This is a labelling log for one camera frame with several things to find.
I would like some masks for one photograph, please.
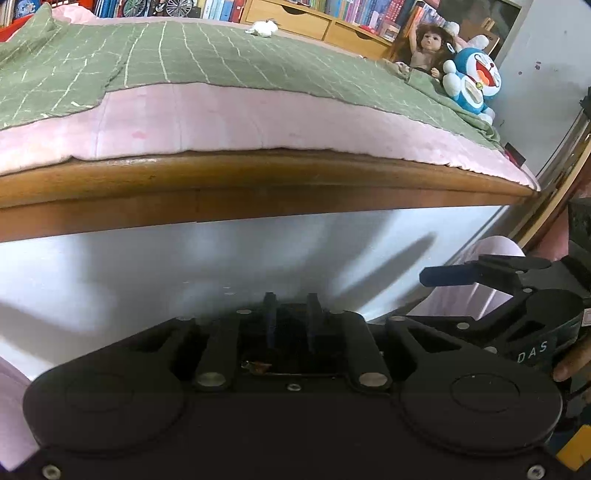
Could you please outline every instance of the pink pants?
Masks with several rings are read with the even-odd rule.
[[[476,260],[478,255],[523,256],[521,249],[501,236],[486,238],[464,252],[457,263]],[[474,284],[437,287],[412,311],[412,315],[471,316],[479,319],[511,298],[506,293]],[[0,358],[0,463],[12,470],[37,450],[37,444],[22,415],[21,402],[29,380]]]

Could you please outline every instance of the doraemon plush toy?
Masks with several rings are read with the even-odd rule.
[[[464,48],[443,64],[446,93],[464,110],[492,125],[495,112],[485,103],[501,89],[501,75],[492,59],[477,48]]]

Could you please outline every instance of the yellow part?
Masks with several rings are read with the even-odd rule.
[[[591,459],[591,427],[583,425],[556,456],[571,470],[577,471]]]

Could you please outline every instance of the wooden bed frame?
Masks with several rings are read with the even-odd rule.
[[[0,177],[0,241],[305,213],[509,205],[535,195],[458,168],[331,151],[72,160]]]

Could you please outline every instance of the white plush toy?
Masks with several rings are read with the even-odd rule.
[[[484,50],[490,42],[490,40],[486,38],[484,35],[477,35],[470,41],[466,41],[460,38],[460,25],[458,25],[455,22],[447,22],[444,25],[443,29],[454,38],[454,47],[456,49],[456,52],[459,52],[464,48],[477,48],[478,50]]]
[[[269,19],[265,21],[258,21],[252,24],[252,27],[246,30],[250,35],[258,35],[259,37],[270,37],[279,30],[275,20]]]

